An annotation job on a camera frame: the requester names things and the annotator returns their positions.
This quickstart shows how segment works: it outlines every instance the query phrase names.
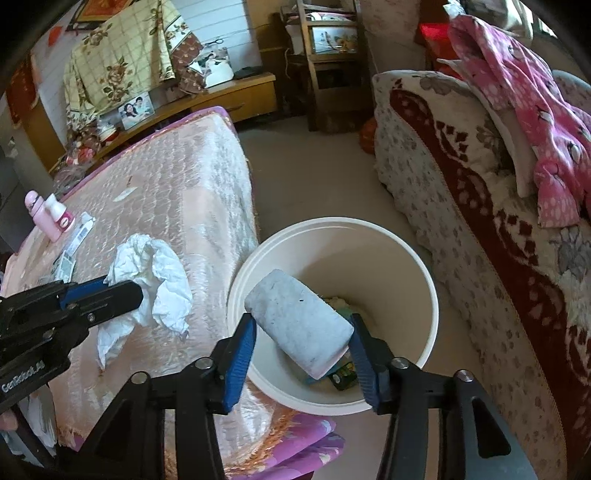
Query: white sponge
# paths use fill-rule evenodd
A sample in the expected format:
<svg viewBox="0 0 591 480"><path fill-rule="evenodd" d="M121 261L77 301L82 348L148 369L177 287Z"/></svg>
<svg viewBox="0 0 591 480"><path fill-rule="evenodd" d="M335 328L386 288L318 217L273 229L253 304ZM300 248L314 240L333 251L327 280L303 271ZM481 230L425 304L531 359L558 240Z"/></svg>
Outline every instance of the white sponge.
<svg viewBox="0 0 591 480"><path fill-rule="evenodd" d="M244 308L277 345L318 380L345 354L353 326L302 282L273 270Z"/></svg>

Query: photo frame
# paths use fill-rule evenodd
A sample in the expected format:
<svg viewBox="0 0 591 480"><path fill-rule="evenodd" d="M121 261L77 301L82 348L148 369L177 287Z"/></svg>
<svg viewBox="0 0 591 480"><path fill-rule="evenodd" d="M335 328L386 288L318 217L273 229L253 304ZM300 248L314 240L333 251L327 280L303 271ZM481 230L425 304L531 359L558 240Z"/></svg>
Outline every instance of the photo frame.
<svg viewBox="0 0 591 480"><path fill-rule="evenodd" d="M205 88L228 82L234 78L228 49L226 47L218 48L217 44L205 47L188 67L203 75Z"/></svg>
<svg viewBox="0 0 591 480"><path fill-rule="evenodd" d="M125 102L118 109L123 128L129 130L154 115L154 106L148 92L140 93Z"/></svg>

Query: crumpled tissue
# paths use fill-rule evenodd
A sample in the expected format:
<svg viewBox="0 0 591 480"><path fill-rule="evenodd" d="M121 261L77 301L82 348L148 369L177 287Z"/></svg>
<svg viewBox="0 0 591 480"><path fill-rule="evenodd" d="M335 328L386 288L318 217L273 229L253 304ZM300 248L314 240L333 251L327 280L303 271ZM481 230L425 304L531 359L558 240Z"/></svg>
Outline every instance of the crumpled tissue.
<svg viewBox="0 0 591 480"><path fill-rule="evenodd" d="M135 233L119 245L105 283L111 286L125 280L137 283L144 299L139 309L99 325L97 346L103 370L119 355L136 325L165 327L182 338L189 331L185 318L193 295L183 265L166 242Z"/></svg>
<svg viewBox="0 0 591 480"><path fill-rule="evenodd" d="M41 440L48 451L55 455L54 447L57 443L56 409L53 395L48 385L43 385L37 391L18 402L23 416L31 430ZM23 455L22 441L13 432L1 432L4 441L15 455Z"/></svg>

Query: purple floral fabric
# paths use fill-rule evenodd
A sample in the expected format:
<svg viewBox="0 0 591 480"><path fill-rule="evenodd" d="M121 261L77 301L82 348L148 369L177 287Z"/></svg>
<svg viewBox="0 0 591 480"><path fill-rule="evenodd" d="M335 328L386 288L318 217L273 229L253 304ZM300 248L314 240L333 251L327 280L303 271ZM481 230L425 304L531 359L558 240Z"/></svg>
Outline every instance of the purple floral fabric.
<svg viewBox="0 0 591 480"><path fill-rule="evenodd" d="M272 450L259 472L235 475L232 480L293 480L336 459L345 446L334 433L335 421L299 413L281 443Z"/></svg>

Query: pink bottle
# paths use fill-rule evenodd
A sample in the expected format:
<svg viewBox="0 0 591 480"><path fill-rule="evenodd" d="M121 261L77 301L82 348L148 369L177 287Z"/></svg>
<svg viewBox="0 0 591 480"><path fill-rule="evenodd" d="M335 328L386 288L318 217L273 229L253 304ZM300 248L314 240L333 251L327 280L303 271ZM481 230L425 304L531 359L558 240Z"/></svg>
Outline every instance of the pink bottle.
<svg viewBox="0 0 591 480"><path fill-rule="evenodd" d="M39 230L49 237L52 242L57 242L61 236L61 230L51 218L50 213L45 209L45 200L34 190L25 195L25 207L33 217L33 222Z"/></svg>
<svg viewBox="0 0 591 480"><path fill-rule="evenodd" d="M45 200L45 210L49 212L57 227L64 233L70 231L74 226L74 215L66 208L66 205L57 201L56 196L51 194Z"/></svg>

